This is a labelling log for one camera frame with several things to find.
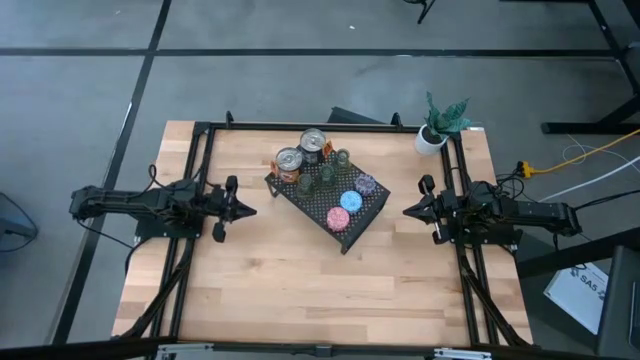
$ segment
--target wooden tabletop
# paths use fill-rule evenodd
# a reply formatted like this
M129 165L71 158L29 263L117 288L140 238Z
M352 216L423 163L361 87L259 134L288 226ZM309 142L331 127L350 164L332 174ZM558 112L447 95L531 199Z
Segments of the wooden tabletop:
M160 182L182 177L193 125L167 123L156 161ZM341 255L337 241L287 199L271 197L264 181L276 152L297 145L299 137L295 131L216 131L208 180L224 183L237 175L238 198L258 214L227 226L223 244L211 237L215 219L206 221L196 242L179 338L469 345L454 247L435 245L432 226L402 215L420 200L422 175L433 175L437 192L445 189L440 155L418 155L412 134L327 133L335 148L348 149L358 167L391 191L384 209ZM462 137L471 178L495 182L484 132L465 131ZM133 325L157 293L167 246L166 238L151 239L133 255L113 334ZM513 258L497 246L483 250L494 301L531 341ZM170 298L162 334L168 333L172 308ZM477 299L475 308L486 341Z

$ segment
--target white cable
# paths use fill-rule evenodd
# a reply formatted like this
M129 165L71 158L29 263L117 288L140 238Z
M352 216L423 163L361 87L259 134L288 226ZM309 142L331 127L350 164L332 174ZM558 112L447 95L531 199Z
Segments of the white cable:
M574 147L579 147L579 148L580 148L580 150L582 150L582 154L583 154L583 155L587 153L587 151L585 150L585 148L586 148L586 149L590 149L590 150L595 150L595 149L596 149L596 148L595 148L595 147L593 147L593 146L580 144L576 139L574 139L574 138L573 138L573 136L571 136L571 135L569 135L569 134L567 134L567 136L568 136L571 140L573 140L573 142L574 142L574 143L576 143L576 144L575 144L575 145L569 145L569 146L567 146L566 148L564 148L564 150L562 150L562 158L564 159L564 161L569 161L569 159L567 159L567 156L566 156L567 150L572 149L572 148L574 148ZM613 152L613 151L609 151L609 150L600 150L600 152L607 153L607 154L611 154L611 155L615 155L615 156L619 157L620 159L624 160L625 162L627 162L627 163L629 162L629 159L627 159L626 157L624 157L624 156L622 156L622 155L618 154L617 152ZM582 159L581 159L580 161L578 161L578 162L571 163L571 165L579 165L579 164L582 164L583 162L585 162L585 160L586 160L586 159L587 159L586 157L585 157L585 158L582 158ZM638 173L640 173L640 168L638 168L638 167L637 167L637 166L635 166L635 165L632 165L632 166L633 166L633 168L634 168L634 169L636 169L636 171L637 171Z
M611 176L611 175L613 175L613 174L617 173L618 171L624 170L625 168L627 168L627 167L629 167L629 166L632 166L632 165L633 165L633 163L635 163L635 162L636 162L636 161L638 161L638 160L640 160L640 156L636 157L635 159L633 159L633 160L629 161L628 163L626 163L626 164L624 164L624 165L620 166L619 168L617 168L617 169L615 169L615 170L609 171L608 173L606 173L606 174L604 174L604 175L602 175L602 176L600 176L600 177L598 177L598 178L595 178L595 179L593 179L593 180L589 180L589 181L587 181L587 182L585 182L585 183L582 183L582 184L580 184L580 185L576 185L576 186L574 186L574 187L572 187L572 188L569 188L569 189L567 189L567 190L562 190L562 191L560 191L560 192L558 192L558 193L555 193L555 194L553 194L553 195L549 195L549 196L547 196L547 197L545 197L545 198L543 198L543 199L540 199L540 200L539 200L539 202L547 201L547 200L552 199L552 198L554 198L554 197L556 197L556 196L564 195L564 194L566 194L566 193L568 193L568 192L571 192L571 191L573 191L573 190L579 189L579 188L581 188L581 187L584 187L584 186L587 186L587 185L591 185L591 184L593 184L593 183L595 183L595 182L598 182L598 181L600 181L600 180L602 180L602 179L604 179L604 178L608 178L609 176Z

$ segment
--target small glass jar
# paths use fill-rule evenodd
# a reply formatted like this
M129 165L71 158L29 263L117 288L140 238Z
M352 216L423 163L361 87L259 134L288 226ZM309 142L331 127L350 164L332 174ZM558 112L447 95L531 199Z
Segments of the small glass jar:
M349 160L349 151L347 149L340 149L336 151L336 170L337 173L342 174L349 171L351 167L351 160Z
M336 170L329 164L320 166L320 188L331 190L336 185Z
M296 196L299 200L309 200L313 197L314 192L313 177L309 174L302 174L298 177L298 186L296 187Z

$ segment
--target white flower pot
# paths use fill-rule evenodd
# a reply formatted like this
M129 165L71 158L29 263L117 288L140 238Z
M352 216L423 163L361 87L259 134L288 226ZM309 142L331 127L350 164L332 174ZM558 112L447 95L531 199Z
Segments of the white flower pot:
M440 151L442 145L447 143L448 137L444 137L444 139L442 139L442 142L439 144L432 144L422 137L422 130L424 130L426 127L426 124L422 125L420 131L418 131L418 134L416 135L416 151L422 155L437 154Z

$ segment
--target food can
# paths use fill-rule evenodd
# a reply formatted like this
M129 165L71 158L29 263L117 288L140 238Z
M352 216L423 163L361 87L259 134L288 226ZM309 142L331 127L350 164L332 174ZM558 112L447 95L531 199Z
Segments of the food can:
M286 183L294 183L300 175L302 165L302 153L292 147L278 151L276 155L276 166L278 167L278 177Z
M317 164L322 159L322 148L327 143L324 133L318 129L307 129L300 136L300 149L304 161Z

